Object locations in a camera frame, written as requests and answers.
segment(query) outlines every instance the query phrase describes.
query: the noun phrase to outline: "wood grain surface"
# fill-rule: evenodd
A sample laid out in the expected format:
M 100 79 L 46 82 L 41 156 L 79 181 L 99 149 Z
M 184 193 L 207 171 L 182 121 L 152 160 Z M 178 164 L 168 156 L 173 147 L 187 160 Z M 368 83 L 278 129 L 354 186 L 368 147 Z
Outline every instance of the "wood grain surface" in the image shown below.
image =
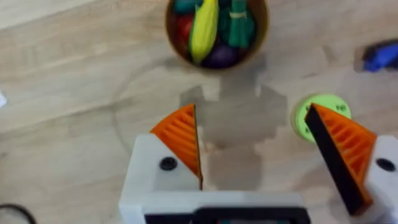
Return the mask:
M 294 191 L 313 223 L 349 223 L 290 113 L 309 94 L 334 93 L 355 121 L 398 134 L 398 73 L 354 69 L 365 45 L 398 37 L 398 1 L 268 4 L 261 52 L 214 76 L 173 54 L 163 0 L 2 1 L 0 202 L 26 205 L 40 224 L 121 223 L 134 138 L 194 102 L 208 189 Z

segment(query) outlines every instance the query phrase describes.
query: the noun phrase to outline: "bowl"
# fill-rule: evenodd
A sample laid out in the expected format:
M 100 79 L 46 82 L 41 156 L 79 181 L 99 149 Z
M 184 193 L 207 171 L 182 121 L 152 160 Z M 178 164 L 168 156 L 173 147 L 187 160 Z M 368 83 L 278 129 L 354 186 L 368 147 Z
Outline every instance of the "bowl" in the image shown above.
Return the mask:
M 251 11 L 254 18 L 254 22 L 256 23 L 256 36 L 253 40 L 253 43 L 241 55 L 238 63 L 228 68 L 212 69 L 197 65 L 188 58 L 186 47 L 184 47 L 181 44 L 181 42 L 177 40 L 176 36 L 177 15 L 173 11 L 174 0 L 169 0 L 169 2 L 167 3 L 166 13 L 165 13 L 165 28 L 169 44 L 171 48 L 174 50 L 174 52 L 177 54 L 177 57 L 183 60 L 184 62 L 188 63 L 189 65 L 199 68 L 200 70 L 205 70 L 207 72 L 228 71 L 247 63 L 251 58 L 253 58 L 253 56 L 255 56 L 256 53 L 258 53 L 258 51 L 261 48 L 261 45 L 264 43 L 264 40 L 269 30 L 269 11 L 266 1 L 247 0 L 247 2 L 248 2 L 248 10 Z

